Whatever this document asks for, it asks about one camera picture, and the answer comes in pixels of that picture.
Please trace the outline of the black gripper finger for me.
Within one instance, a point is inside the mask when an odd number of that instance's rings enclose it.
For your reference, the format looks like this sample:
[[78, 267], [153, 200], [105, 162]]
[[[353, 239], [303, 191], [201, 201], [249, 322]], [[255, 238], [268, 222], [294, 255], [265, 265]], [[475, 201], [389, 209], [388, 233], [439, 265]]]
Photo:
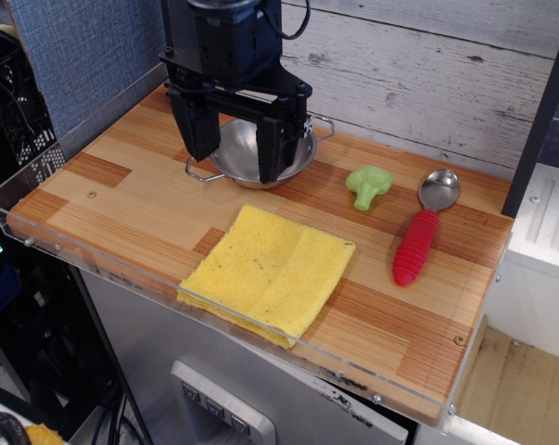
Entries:
[[188, 153], [196, 161], [208, 158], [221, 142], [219, 112], [206, 104], [203, 95], [169, 89], [168, 97]]
[[256, 141], [260, 181], [274, 182], [290, 167], [298, 147], [298, 136], [281, 120], [263, 117], [257, 123]]

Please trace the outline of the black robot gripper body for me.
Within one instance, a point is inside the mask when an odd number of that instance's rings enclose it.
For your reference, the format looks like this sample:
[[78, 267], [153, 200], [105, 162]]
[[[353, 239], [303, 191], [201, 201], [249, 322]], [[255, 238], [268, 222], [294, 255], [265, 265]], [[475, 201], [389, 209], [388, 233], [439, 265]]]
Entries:
[[310, 132], [312, 88], [281, 64], [283, 43], [301, 35], [284, 32], [281, 2], [165, 1], [162, 10], [169, 89], [203, 95], [219, 116]]

